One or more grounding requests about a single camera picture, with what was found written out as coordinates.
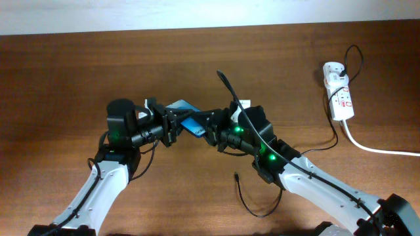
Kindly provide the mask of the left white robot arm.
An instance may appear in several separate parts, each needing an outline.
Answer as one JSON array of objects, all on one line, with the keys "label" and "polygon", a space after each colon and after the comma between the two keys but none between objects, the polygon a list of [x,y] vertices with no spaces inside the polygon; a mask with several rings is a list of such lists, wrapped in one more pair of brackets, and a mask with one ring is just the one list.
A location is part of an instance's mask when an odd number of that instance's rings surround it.
[{"label": "left white robot arm", "polygon": [[95,157],[87,160],[91,170],[87,181],[62,214],[47,226],[33,226],[30,235],[98,235],[117,196],[137,178],[140,147],[171,146],[181,123],[195,112],[187,105],[164,107],[153,98],[143,106],[125,98],[113,100],[106,110],[108,129]]}]

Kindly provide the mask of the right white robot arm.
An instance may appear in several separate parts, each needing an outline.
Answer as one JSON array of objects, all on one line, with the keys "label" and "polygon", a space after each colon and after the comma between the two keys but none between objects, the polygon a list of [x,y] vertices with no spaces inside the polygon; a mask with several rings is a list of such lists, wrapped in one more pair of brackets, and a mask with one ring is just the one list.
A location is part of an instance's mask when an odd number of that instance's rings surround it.
[{"label": "right white robot arm", "polygon": [[262,107],[194,112],[205,139],[223,151],[231,147],[252,155],[253,168],[267,183],[310,201],[334,217],[350,235],[418,235],[419,217],[402,197],[365,193],[332,177],[296,149],[277,139]]}]

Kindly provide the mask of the blue Galaxy smartphone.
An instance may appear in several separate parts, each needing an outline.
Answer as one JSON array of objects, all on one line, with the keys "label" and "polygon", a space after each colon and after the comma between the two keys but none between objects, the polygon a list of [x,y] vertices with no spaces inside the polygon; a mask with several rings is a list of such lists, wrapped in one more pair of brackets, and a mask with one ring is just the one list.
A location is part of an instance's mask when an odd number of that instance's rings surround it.
[{"label": "blue Galaxy smartphone", "polygon": [[[176,102],[173,102],[172,104],[169,104],[167,108],[192,109],[194,111],[200,111],[198,108],[194,107],[193,105],[191,105],[185,100],[178,100]],[[191,117],[185,119],[181,123],[181,125],[184,128],[184,130],[188,131],[190,134],[192,134],[196,138],[201,138],[205,134],[205,129]]]}]

